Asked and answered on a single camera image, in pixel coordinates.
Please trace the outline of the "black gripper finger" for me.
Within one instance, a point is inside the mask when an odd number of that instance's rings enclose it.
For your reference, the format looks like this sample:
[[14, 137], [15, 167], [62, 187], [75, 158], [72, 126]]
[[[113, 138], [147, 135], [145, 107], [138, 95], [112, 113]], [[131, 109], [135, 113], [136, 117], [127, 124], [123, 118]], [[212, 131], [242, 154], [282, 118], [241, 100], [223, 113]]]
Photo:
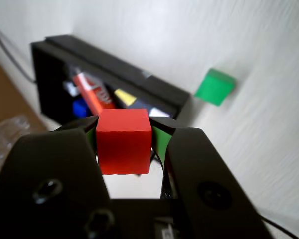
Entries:
[[115, 217], [88, 130], [97, 117], [18, 140], [0, 173], [0, 239], [112, 239]]
[[269, 239], [255, 207], [209, 138], [167, 117], [150, 123], [170, 135], [164, 166], [177, 196], [175, 222], [184, 239]]

